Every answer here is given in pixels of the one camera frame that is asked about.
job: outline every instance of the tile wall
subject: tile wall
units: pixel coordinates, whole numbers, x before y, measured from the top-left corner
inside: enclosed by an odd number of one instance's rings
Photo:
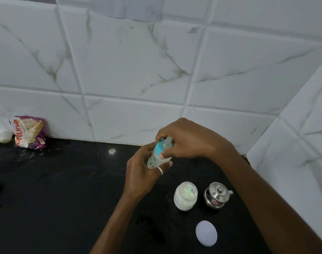
[[[89,1],[0,0],[0,130],[146,144],[183,116],[246,153],[322,63],[322,0],[165,0],[158,24]]]
[[[322,65],[247,156],[322,238]]]

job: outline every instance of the white lid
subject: white lid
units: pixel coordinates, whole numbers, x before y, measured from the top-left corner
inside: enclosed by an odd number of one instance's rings
[[[216,243],[218,233],[211,222],[203,220],[196,226],[196,237],[203,246],[211,247]]]

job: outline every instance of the plastic bag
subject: plastic bag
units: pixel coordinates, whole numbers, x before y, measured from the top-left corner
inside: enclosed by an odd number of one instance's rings
[[[29,149],[46,147],[43,119],[31,116],[14,116],[9,122],[15,134],[16,146]]]

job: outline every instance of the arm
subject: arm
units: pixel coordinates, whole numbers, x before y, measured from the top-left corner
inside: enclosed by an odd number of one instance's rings
[[[161,129],[156,141],[173,137],[164,158],[203,156],[223,170],[247,206],[273,253],[322,253],[322,241],[282,197],[253,170],[234,146],[214,131],[187,119]]]
[[[148,169],[144,163],[144,159],[151,156],[154,147],[155,143],[142,146],[127,162],[122,196],[90,254],[117,253],[135,207],[151,191],[161,175],[159,169]],[[172,162],[169,161],[160,168],[165,173],[171,166]]]

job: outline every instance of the left hand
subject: left hand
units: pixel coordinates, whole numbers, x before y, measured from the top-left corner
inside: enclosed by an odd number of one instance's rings
[[[158,168],[147,168],[144,160],[153,152],[155,143],[142,146],[127,162],[126,180],[122,196],[140,201],[153,188],[156,180],[161,176]],[[172,161],[163,163],[160,168],[165,173],[173,165]]]

